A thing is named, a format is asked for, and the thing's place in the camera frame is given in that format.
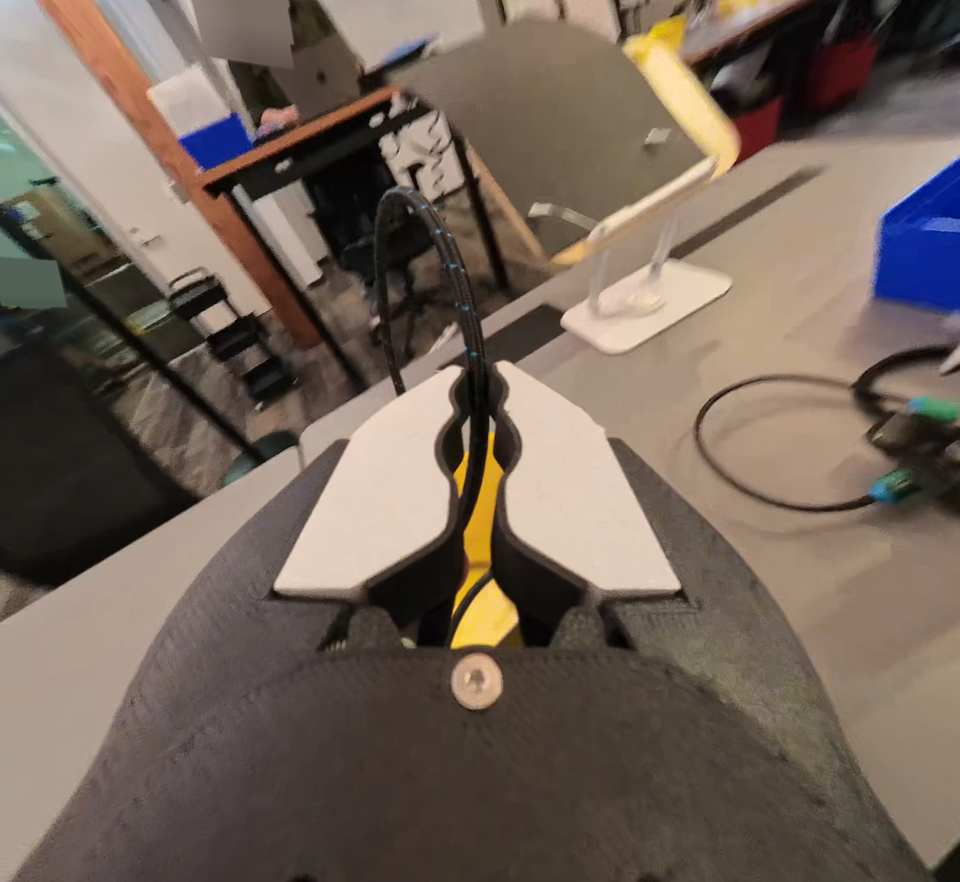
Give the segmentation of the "brown wooden post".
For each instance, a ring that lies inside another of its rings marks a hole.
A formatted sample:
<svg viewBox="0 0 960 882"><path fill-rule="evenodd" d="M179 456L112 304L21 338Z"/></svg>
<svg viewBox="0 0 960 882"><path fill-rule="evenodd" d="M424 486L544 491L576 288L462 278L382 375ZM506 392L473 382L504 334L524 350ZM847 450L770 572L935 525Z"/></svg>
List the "brown wooden post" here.
<svg viewBox="0 0 960 882"><path fill-rule="evenodd" d="M280 259L231 200L201 185L191 157L147 95L151 83L95 0L35 0L52 19L114 106L131 123L164 174L185 192L222 246L230 251L300 348L332 344L326 324Z"/></svg>

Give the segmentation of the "white bracket bar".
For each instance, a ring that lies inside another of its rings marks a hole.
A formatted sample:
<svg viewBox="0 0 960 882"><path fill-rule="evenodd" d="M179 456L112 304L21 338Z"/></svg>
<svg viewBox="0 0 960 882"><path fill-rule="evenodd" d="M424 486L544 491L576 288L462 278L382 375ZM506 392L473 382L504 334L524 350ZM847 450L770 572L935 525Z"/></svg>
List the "white bracket bar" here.
<svg viewBox="0 0 960 882"><path fill-rule="evenodd" d="M551 256L550 262L553 265L569 267L585 261L631 228L646 225L672 207L678 206L721 174L719 155L702 159L654 192L601 219L586 231L581 240Z"/></svg>

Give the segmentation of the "yellow storage bin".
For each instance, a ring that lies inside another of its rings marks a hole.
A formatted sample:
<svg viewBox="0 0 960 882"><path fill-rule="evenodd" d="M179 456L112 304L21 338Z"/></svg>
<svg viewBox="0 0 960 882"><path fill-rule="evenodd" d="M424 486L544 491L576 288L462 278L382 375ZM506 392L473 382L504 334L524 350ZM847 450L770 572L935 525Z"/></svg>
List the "yellow storage bin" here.
<svg viewBox="0 0 960 882"><path fill-rule="evenodd" d="M461 611L470 591L491 572L492 538L497 507L498 487L503 470L495 456L495 432L488 434L486 464L481 489L473 515L463 535L467 559L464 581L454 601L454 610ZM469 646L518 648L519 615L514 604L495 581L489 579L475 598L465 607L453 636L453 648Z"/></svg>

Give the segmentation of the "black HDMI switch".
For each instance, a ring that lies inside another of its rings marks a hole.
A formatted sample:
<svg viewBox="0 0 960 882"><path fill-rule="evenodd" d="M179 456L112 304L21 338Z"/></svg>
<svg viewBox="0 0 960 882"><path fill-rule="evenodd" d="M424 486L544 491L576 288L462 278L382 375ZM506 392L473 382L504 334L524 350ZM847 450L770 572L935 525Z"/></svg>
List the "black HDMI switch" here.
<svg viewBox="0 0 960 882"><path fill-rule="evenodd" d="M959 484L959 426L923 412L900 410L876 422L867 442L909 471L923 485L956 488Z"/></svg>

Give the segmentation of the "black office chair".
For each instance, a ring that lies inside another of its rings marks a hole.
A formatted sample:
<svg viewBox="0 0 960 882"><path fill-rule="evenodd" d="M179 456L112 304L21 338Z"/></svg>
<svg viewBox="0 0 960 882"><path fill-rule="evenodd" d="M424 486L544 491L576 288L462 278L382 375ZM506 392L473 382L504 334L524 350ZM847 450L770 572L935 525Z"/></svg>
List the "black office chair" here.
<svg viewBox="0 0 960 882"><path fill-rule="evenodd" d="M377 286L375 234L369 232L345 245L337 257L339 267L358 282L361 297L367 309L367 329L372 345L380 346L380 309ZM407 360L414 357L415 326L426 316L428 309L441 303L439 289L419 288L414 263L433 251L427 239L426 227L412 216L391 216L386 228L386 281L390 305L390 321L406 317L403 353Z"/></svg>

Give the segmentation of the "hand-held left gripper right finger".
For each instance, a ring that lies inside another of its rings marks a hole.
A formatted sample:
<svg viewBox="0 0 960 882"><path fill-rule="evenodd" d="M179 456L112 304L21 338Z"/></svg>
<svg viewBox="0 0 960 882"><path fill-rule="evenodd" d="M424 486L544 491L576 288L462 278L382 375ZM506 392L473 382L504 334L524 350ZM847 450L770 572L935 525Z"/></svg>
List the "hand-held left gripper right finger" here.
<svg viewBox="0 0 960 882"><path fill-rule="evenodd" d="M681 597L606 431L515 363L494 364L490 392L502 470L491 571L521 626L547 637L576 608Z"/></svg>

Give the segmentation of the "red bag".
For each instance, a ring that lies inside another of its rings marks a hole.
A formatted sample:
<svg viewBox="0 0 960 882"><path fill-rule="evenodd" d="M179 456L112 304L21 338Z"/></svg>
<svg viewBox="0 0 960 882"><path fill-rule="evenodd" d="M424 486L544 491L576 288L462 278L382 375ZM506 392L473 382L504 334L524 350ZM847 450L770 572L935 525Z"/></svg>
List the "red bag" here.
<svg viewBox="0 0 960 882"><path fill-rule="evenodd" d="M740 140L736 165L776 142L783 105L784 97L774 96L731 118Z"/></svg>
<svg viewBox="0 0 960 882"><path fill-rule="evenodd" d="M804 109L824 113L856 99L869 81L877 52L869 35L816 48L803 89Z"/></svg>

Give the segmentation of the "blue box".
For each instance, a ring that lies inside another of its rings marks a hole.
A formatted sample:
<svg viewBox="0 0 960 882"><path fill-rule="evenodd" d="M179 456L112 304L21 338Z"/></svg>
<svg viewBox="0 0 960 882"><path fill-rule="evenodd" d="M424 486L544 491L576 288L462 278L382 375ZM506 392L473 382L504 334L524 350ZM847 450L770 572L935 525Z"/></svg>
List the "blue box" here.
<svg viewBox="0 0 960 882"><path fill-rule="evenodd" d="M203 172L255 146L245 121L198 65L151 86L147 98Z"/></svg>

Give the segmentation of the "grey divider panel tan edge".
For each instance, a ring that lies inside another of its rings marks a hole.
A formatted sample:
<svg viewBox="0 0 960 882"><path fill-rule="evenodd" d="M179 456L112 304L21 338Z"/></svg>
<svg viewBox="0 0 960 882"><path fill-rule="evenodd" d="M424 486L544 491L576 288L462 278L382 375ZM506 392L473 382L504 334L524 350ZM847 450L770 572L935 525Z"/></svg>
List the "grey divider panel tan edge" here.
<svg viewBox="0 0 960 882"><path fill-rule="evenodd" d="M574 24L527 20L391 72L446 117L504 213L550 260L622 207L740 140L678 51L650 35L618 45ZM666 144L645 146L653 128Z"/></svg>

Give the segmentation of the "blue storage bin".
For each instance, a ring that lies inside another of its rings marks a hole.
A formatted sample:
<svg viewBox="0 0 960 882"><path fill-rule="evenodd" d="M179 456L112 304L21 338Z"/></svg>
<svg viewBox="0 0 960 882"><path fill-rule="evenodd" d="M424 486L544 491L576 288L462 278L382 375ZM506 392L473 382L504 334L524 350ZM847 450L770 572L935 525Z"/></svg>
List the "blue storage bin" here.
<svg viewBox="0 0 960 882"><path fill-rule="evenodd" d="M872 294L923 310L959 311L958 159L883 214Z"/></svg>

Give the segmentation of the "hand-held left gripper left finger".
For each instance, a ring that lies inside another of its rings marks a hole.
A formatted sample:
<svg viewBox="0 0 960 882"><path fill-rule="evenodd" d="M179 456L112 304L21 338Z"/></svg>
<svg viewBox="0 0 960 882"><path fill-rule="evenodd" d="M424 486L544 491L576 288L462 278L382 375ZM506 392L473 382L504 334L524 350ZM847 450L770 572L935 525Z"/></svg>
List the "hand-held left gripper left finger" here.
<svg viewBox="0 0 960 882"><path fill-rule="evenodd" d="M463 574L454 472L467 374L443 368L350 436L274 583L283 599L367 605L407 628Z"/></svg>

